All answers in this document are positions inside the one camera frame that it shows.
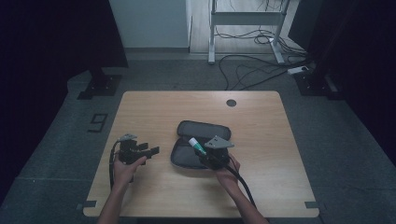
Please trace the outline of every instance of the black case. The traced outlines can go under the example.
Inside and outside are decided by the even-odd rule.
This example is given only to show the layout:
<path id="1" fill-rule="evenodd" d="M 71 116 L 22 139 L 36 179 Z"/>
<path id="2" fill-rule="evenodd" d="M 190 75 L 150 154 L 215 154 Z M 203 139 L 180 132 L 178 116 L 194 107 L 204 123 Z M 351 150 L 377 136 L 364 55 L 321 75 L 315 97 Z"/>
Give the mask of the black case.
<path id="1" fill-rule="evenodd" d="M 192 120 L 183 120 L 178 124 L 177 139 L 171 154 L 171 162 L 178 167 L 187 169 L 207 169 L 199 161 L 199 157 L 195 155 L 194 148 L 190 146 L 189 140 L 194 137 L 203 147 L 206 142 L 216 135 L 225 140 L 230 140 L 231 130 L 228 127 L 202 123 Z"/>

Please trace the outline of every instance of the power strip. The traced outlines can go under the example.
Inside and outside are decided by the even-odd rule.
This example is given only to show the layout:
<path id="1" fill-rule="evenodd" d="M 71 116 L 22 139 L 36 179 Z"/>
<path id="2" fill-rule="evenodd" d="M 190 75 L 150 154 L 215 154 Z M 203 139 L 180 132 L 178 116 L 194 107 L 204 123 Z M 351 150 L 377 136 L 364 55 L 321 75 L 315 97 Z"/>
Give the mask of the power strip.
<path id="1" fill-rule="evenodd" d="M 308 70 L 309 69 L 306 66 L 295 67 L 295 68 L 288 69 L 288 74 L 289 75 L 295 75 L 295 74 L 306 72 Z"/>

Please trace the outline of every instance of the hole in table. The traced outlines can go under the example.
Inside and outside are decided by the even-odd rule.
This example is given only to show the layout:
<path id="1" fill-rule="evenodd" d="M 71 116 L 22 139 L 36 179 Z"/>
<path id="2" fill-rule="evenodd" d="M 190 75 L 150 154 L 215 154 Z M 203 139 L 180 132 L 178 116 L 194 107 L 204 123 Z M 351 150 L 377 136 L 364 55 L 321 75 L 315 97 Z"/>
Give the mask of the hole in table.
<path id="1" fill-rule="evenodd" d="M 236 101 L 231 99 L 227 101 L 227 106 L 234 107 L 236 106 Z"/>

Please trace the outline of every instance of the hand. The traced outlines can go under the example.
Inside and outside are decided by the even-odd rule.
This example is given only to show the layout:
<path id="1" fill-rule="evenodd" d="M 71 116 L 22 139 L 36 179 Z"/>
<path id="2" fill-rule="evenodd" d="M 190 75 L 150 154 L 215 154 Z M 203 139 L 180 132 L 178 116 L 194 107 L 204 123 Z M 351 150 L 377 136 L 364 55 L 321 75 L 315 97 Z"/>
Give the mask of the hand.
<path id="1" fill-rule="evenodd" d="M 126 165 L 119 160 L 119 153 L 114 158 L 114 186 L 126 188 L 131 181 L 136 169 L 145 162 L 147 157 L 141 157 L 130 165 Z"/>
<path id="2" fill-rule="evenodd" d="M 233 168 L 236 172 L 239 171 L 239 168 L 241 167 L 241 164 L 239 161 L 236 160 L 236 158 L 233 156 L 233 154 L 229 153 L 230 155 L 230 162 L 229 166 Z M 217 171 L 215 171 L 216 177 L 218 178 L 218 181 L 220 184 L 227 190 L 232 190 L 234 188 L 238 188 L 238 179 L 231 174 L 230 171 L 228 171 L 226 168 L 221 168 Z"/>

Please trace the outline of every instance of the metal frame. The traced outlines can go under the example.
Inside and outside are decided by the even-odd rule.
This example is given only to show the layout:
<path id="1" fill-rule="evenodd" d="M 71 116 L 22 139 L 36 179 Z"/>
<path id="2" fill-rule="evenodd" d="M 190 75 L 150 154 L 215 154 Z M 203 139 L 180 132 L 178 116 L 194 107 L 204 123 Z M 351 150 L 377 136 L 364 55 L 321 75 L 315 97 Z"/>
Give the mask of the metal frame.
<path id="1" fill-rule="evenodd" d="M 280 31 L 285 21 L 289 2 L 283 2 L 282 11 L 279 12 L 217 12 L 216 1 L 212 1 L 210 12 L 210 38 L 209 38 L 209 64 L 215 63 L 215 28 L 216 25 L 276 25 L 274 38 L 270 39 L 271 48 L 279 64 L 285 63 L 278 45 Z"/>

